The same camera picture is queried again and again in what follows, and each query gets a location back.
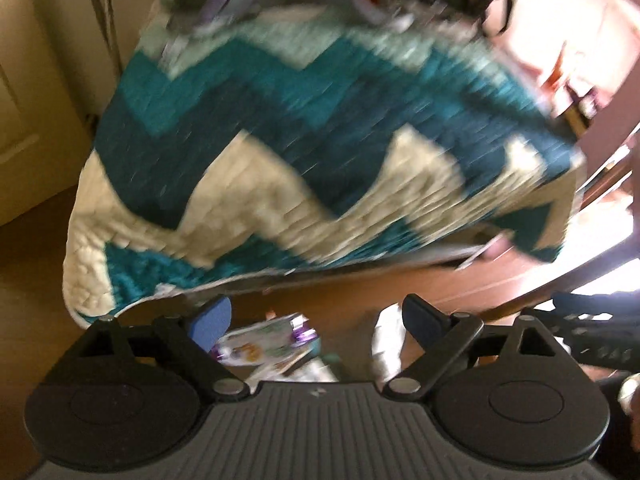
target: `circular pad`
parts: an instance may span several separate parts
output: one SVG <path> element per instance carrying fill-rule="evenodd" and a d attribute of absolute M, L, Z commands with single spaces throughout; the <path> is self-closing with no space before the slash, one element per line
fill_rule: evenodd
<path fill-rule="evenodd" d="M 545 422 L 558 415 L 564 407 L 564 400 L 562 395 L 544 383 L 511 381 L 494 388 L 489 394 L 489 404 L 495 413 L 507 420 L 534 423 Z"/>
<path fill-rule="evenodd" d="M 598 387 L 543 356 L 497 362 L 447 380 L 433 400 L 445 432 L 476 455 L 526 468 L 568 465 L 594 453 L 609 423 Z"/>
<path fill-rule="evenodd" d="M 112 357 L 74 367 L 73 381 L 45 382 L 24 419 L 37 449 L 74 469 L 108 472 L 172 449 L 194 426 L 196 391 L 178 375 Z"/>

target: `snack wrapper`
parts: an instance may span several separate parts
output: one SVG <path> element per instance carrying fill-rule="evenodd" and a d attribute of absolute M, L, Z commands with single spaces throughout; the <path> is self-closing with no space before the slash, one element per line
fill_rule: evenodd
<path fill-rule="evenodd" d="M 293 354 L 284 361 L 258 366 L 245 381 L 245 383 L 248 384 L 251 393 L 255 393 L 260 381 L 291 381 L 292 379 L 289 379 L 286 376 L 286 373 L 302 362 L 305 358 L 308 358 L 309 355 L 312 355 L 316 351 L 314 348 L 315 346 L 316 345 L 314 344 L 301 346 L 296 348 Z"/>
<path fill-rule="evenodd" d="M 338 379 L 321 358 L 311 359 L 306 365 L 295 370 L 289 378 L 296 383 L 337 383 Z"/>
<path fill-rule="evenodd" d="M 276 364 L 318 339 L 307 322 L 302 314 L 291 314 L 232 330 L 218 340 L 211 354 L 226 366 Z"/>

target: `ribbed rubber surface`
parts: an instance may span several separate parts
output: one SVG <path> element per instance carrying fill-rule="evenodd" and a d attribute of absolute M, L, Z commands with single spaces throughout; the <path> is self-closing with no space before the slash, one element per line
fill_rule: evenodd
<path fill-rule="evenodd" d="M 386 400 L 367 383 L 268 383 L 251 400 L 213 409 L 193 440 L 152 465 L 91 474 L 46 463 L 31 478 L 610 480 L 589 463 L 555 472 L 485 464 L 440 436 L 421 406 Z"/>

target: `black strap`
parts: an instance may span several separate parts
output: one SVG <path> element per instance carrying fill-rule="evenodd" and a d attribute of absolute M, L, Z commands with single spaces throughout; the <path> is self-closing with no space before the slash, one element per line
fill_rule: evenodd
<path fill-rule="evenodd" d="M 495 33 L 496 36 L 500 36 L 501 34 L 504 34 L 505 31 L 509 28 L 509 26 L 511 25 L 511 19 L 513 17 L 513 7 L 516 4 L 516 0 L 504 0 L 505 1 L 505 6 L 504 6 L 504 23 L 502 25 L 502 28 Z M 487 18 L 487 11 L 484 11 L 484 15 L 482 16 L 482 23 L 484 23 L 486 21 Z"/>

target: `quilt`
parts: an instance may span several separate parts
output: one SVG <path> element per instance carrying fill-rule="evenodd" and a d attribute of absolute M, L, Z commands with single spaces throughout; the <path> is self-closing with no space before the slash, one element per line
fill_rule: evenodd
<path fill-rule="evenodd" d="M 583 157 L 484 40 L 279 9 L 142 36 L 98 126 L 63 293 L 84 326 L 164 286 L 346 266 L 486 222 L 561 249 Z"/>

